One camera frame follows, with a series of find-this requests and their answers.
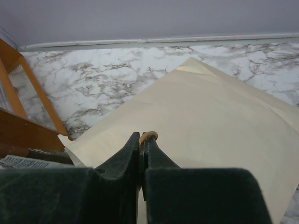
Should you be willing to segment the orange wooden shelf rack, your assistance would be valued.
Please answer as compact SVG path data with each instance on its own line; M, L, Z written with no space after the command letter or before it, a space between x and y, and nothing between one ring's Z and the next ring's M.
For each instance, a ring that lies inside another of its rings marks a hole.
M5 145L63 152L68 132L25 57L0 41L0 152Z

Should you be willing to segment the beige paper bag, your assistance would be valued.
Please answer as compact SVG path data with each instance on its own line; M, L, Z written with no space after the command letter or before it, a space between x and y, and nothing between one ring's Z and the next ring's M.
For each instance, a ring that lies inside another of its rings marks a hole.
M299 183L297 107L189 58L76 140L59 139L76 166L94 168L148 131L182 168L250 171L281 222Z

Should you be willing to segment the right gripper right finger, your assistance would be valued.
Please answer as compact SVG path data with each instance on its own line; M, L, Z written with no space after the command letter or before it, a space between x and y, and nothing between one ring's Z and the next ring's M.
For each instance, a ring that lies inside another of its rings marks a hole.
M157 133L141 136L142 185L149 224L269 224L271 217L255 177L243 168L180 168L157 145Z

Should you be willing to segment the brown sea salt bag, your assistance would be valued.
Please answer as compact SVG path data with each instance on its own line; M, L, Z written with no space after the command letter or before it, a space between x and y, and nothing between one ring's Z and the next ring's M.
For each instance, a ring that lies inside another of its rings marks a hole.
M6 155L0 159L0 168L72 168L74 164L66 152L29 149L26 156Z

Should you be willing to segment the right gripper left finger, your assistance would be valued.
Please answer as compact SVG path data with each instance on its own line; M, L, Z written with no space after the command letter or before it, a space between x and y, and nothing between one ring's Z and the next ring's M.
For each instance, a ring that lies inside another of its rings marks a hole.
M139 137L97 168L2 170L1 223L135 224Z

